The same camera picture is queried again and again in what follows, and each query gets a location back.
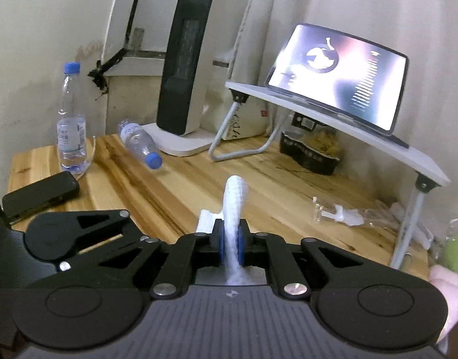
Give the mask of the white cloth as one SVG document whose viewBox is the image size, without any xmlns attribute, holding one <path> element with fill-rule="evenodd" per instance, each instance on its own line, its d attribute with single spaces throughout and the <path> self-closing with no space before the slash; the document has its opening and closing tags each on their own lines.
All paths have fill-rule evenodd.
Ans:
<svg viewBox="0 0 458 359">
<path fill-rule="evenodd" d="M 197 285 L 254 286 L 267 283 L 261 268 L 242 267 L 239 263 L 238 230 L 246 199 L 247 184 L 241 177 L 232 175 L 226 181 L 222 210 L 219 213 L 200 211 L 196 232 L 212 233 L 216 219 L 223 221 L 224 255 L 221 267 L 204 267 L 197 271 Z"/>
</svg>

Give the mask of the black snack box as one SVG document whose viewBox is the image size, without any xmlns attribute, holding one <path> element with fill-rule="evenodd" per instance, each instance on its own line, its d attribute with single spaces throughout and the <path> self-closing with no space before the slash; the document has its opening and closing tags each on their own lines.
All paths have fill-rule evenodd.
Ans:
<svg viewBox="0 0 458 359">
<path fill-rule="evenodd" d="M 290 113 L 281 130 L 279 149 L 305 169 L 332 175 L 343 157 L 337 130 L 301 113 Z"/>
</svg>

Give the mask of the clear plastic wrapper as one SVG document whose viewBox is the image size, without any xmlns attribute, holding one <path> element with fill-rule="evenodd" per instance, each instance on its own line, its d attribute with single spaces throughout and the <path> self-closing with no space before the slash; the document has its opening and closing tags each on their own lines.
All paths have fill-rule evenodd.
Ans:
<svg viewBox="0 0 458 359">
<path fill-rule="evenodd" d="M 318 197 L 313 197 L 313 219 L 320 223 L 323 220 L 345 224 L 349 227 L 384 228 L 398 231 L 402 224 L 405 209 L 398 202 L 387 207 L 381 201 L 376 201 L 376 208 L 347 209 L 342 205 L 327 203 Z"/>
</svg>

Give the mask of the lying clear water bottle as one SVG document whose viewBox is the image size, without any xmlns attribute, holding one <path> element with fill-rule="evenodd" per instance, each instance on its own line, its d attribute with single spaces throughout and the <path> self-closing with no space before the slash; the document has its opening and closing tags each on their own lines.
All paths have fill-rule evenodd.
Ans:
<svg viewBox="0 0 458 359">
<path fill-rule="evenodd" d="M 149 169 L 160 169 L 162 157 L 157 144 L 139 123 L 129 119 L 122 120 L 118 125 L 118 135 L 125 148 Z"/>
</svg>

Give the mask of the beige paper bag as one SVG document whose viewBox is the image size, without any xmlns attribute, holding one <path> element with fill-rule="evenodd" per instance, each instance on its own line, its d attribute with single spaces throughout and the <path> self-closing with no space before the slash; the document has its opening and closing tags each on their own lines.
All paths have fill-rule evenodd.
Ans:
<svg viewBox="0 0 458 359">
<path fill-rule="evenodd" d="M 245 103 L 238 106 L 222 139 L 234 140 L 262 135 L 268 121 L 267 104 L 261 99 L 249 96 Z"/>
</svg>

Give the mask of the white folding lap desk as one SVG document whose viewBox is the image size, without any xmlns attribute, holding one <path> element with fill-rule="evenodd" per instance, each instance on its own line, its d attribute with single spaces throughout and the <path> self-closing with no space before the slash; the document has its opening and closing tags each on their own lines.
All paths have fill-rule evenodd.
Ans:
<svg viewBox="0 0 458 359">
<path fill-rule="evenodd" d="M 342 158 L 343 150 L 337 141 L 337 133 L 341 132 L 368 146 L 377 148 L 417 173 L 390 263 L 391 267 L 400 268 L 415 233 L 425 195 L 436 187 L 450 184 L 450 179 L 434 160 L 393 137 L 384 138 L 374 135 L 357 127 L 353 122 L 343 121 L 339 116 L 330 116 L 329 113 L 317 110 L 313 105 L 304 105 L 301 101 L 277 94 L 268 88 L 232 81 L 226 82 L 226 88 L 230 90 L 233 104 L 208 150 L 209 156 L 214 161 L 260 154 L 267 150 L 277 135 L 281 135 L 282 139 L 289 144 L 289 152 L 294 152 L 297 159 L 311 159 L 314 163 L 320 163 L 322 169 L 328 169 L 328 160 L 335 162 Z M 217 155 L 215 150 L 222 136 L 235 120 L 239 106 L 244 104 L 250 96 L 278 106 L 280 113 L 272 133 L 266 143 L 257 149 Z"/>
</svg>

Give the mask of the standing clear water bottle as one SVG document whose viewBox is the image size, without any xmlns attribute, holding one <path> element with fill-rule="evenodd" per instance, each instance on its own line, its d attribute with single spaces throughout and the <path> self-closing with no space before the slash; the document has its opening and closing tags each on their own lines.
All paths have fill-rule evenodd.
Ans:
<svg viewBox="0 0 458 359">
<path fill-rule="evenodd" d="M 57 122 L 58 154 L 61 169 L 80 176 L 88 166 L 80 63 L 66 63 L 63 73 Z"/>
</svg>

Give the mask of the tablet with dark screen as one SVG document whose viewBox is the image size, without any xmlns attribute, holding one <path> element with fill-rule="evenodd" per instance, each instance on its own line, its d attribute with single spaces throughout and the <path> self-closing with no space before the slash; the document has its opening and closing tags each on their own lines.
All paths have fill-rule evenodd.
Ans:
<svg viewBox="0 0 458 359">
<path fill-rule="evenodd" d="M 296 24 L 264 85 L 390 136 L 408 74 L 406 55 L 315 24 Z"/>
</svg>

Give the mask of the green object in plastic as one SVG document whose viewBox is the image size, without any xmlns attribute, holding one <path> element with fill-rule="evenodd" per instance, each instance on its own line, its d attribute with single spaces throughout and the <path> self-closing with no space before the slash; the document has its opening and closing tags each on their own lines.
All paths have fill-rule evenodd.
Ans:
<svg viewBox="0 0 458 359">
<path fill-rule="evenodd" d="M 458 233 L 447 238 L 442 252 L 442 261 L 445 267 L 458 273 Z"/>
</svg>

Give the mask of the pink fluffy object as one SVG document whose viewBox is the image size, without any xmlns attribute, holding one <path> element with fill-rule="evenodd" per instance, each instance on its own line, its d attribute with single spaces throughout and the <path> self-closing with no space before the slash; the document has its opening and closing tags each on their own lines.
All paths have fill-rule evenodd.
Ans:
<svg viewBox="0 0 458 359">
<path fill-rule="evenodd" d="M 434 265 L 430 268 L 429 282 L 442 293 L 448 304 L 448 316 L 438 340 L 441 342 L 458 323 L 458 274 L 444 266 Z"/>
</svg>

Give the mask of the black and white space heater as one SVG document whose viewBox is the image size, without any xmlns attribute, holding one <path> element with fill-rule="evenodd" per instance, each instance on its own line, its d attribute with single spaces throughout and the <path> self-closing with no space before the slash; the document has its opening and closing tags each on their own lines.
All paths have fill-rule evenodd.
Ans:
<svg viewBox="0 0 458 359">
<path fill-rule="evenodd" d="M 214 134 L 200 128 L 226 0 L 178 0 L 166 49 L 156 121 L 145 130 L 171 156 L 208 149 Z"/>
</svg>

